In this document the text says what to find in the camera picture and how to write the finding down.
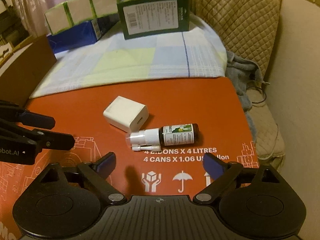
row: umbrella symbol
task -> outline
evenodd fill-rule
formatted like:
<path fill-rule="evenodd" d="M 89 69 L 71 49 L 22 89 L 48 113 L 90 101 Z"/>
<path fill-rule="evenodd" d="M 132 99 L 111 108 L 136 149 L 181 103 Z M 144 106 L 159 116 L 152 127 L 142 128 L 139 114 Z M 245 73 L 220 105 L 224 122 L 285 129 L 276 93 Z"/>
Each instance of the umbrella symbol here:
<path fill-rule="evenodd" d="M 192 179 L 192 177 L 188 173 L 185 173 L 183 171 L 173 177 L 173 180 L 181 180 L 181 182 L 182 182 L 182 189 L 178 189 L 179 193 L 182 193 L 184 191 L 183 181 L 188 180 L 188 179 Z"/>

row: white spray nozzle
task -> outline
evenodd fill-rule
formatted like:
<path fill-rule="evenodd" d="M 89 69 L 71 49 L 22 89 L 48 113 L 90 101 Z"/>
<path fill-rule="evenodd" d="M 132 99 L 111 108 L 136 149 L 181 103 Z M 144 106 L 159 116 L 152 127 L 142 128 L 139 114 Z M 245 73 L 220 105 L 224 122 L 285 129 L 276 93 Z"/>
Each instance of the white spray nozzle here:
<path fill-rule="evenodd" d="M 160 152 L 161 151 L 161 146 L 160 145 L 152 145 L 152 146 L 135 145 L 135 146 L 132 146 L 132 150 L 134 152 L 139 152 L 139 151 Z"/>

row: arrow symbol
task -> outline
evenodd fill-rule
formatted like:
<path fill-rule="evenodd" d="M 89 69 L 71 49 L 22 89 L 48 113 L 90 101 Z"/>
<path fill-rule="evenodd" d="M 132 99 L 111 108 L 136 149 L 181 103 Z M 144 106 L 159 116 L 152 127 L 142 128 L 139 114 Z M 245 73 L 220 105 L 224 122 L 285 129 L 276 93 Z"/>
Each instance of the arrow symbol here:
<path fill-rule="evenodd" d="M 209 173 L 206 172 L 204 176 L 205 176 L 207 187 L 208 187 L 211 184 L 210 175 Z"/>

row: quilted chair cover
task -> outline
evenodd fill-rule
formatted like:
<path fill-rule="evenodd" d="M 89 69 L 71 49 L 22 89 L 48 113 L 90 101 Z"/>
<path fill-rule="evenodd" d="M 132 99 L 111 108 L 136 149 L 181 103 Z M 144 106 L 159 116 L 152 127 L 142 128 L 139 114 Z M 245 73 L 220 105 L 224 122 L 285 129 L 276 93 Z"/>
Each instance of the quilted chair cover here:
<path fill-rule="evenodd" d="M 279 0 L 192 0 L 193 12 L 220 36 L 227 50 L 255 61 L 264 75 L 279 22 Z"/>
<path fill-rule="evenodd" d="M 278 0 L 192 0 L 193 12 L 220 36 L 227 50 L 258 63 L 265 74 L 278 27 Z M 252 102 L 263 100 L 247 91 Z M 253 105 L 250 115 L 257 128 L 256 151 L 260 163 L 276 169 L 284 161 L 284 142 L 266 103 Z"/>

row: checkered cloth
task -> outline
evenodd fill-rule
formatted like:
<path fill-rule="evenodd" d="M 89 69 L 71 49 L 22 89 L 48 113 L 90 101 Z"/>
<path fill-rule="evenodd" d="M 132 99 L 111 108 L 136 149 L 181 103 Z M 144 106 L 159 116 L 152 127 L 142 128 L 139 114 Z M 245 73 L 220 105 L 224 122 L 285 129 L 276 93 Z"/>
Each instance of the checkered cloth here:
<path fill-rule="evenodd" d="M 117 23 L 97 43 L 56 57 L 57 63 L 30 98 L 119 82 L 220 77 L 227 66 L 219 36 L 193 14 L 188 32 L 124 40 Z"/>

